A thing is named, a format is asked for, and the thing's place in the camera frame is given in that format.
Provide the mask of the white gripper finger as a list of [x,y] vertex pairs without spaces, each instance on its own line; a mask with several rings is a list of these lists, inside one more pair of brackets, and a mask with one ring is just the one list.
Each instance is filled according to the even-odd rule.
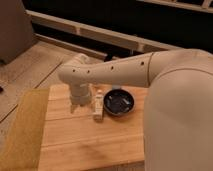
[[70,105],[70,113],[73,113],[75,110],[75,105],[71,104]]
[[90,105],[89,105],[89,107],[90,107],[91,110],[94,110],[94,103],[91,102]]

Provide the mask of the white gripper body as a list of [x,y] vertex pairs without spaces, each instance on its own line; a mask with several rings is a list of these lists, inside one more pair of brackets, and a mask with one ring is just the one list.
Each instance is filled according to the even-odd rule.
[[72,84],[69,89],[73,105],[84,106],[91,102],[92,95],[88,84]]

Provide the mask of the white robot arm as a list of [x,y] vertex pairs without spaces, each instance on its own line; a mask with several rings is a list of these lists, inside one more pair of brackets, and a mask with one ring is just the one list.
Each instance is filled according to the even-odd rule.
[[59,78],[74,103],[90,83],[146,87],[145,171],[213,171],[213,54],[200,49],[151,52],[90,64],[78,54]]

